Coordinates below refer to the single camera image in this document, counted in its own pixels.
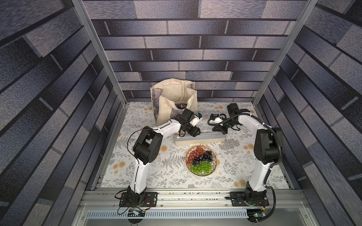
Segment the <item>cream plastic wrap dispenser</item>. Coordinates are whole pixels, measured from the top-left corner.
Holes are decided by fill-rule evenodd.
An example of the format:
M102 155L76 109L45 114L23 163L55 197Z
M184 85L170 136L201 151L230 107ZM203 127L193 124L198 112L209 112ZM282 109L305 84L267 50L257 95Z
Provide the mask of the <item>cream plastic wrap dispenser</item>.
M221 132L202 132L196 137L186 134L184 136L175 135L174 142L177 146L183 145L198 145L198 144L208 144L208 143L218 143L223 142L226 139L226 135Z

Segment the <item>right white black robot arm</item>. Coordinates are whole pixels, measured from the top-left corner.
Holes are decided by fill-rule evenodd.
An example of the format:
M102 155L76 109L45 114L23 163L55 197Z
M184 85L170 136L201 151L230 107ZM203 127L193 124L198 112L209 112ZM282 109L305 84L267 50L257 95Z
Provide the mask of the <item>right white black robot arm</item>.
M247 127L255 134L254 155L255 168L244 191L244 200L248 203L262 200L266 190L271 189L266 183L274 166L283 158L283 132L280 128L271 127L254 116L248 109L240 109L236 103L227 106L227 117L224 114L211 114L207 124L213 131L227 134L228 129L237 125Z

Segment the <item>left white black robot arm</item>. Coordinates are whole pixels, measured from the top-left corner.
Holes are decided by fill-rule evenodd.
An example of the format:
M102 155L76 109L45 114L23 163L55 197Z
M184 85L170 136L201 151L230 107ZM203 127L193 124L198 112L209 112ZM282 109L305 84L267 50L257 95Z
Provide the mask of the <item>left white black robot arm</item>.
M192 137L201 134L196 125L202 120L202 114L185 109L180 116L168 119L157 127L144 127L133 145L132 156L135 158L135 172L127 194L134 201L142 201L146 191L146 180L150 165L157 158L164 138L183 131Z

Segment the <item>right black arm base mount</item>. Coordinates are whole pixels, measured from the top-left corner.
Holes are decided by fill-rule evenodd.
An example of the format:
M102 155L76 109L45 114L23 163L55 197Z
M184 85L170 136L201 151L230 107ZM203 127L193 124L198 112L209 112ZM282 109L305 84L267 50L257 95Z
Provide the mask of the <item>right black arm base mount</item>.
M231 203L233 207L266 207L269 206L269 200L264 192L230 192Z

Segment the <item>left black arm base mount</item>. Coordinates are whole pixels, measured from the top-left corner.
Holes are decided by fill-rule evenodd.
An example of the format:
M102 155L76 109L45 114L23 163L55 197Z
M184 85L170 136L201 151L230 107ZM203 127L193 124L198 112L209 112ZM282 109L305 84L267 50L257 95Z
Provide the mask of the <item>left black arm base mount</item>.
M119 207L146 207L153 208L157 205L157 192L144 192L140 195L123 192L119 197Z

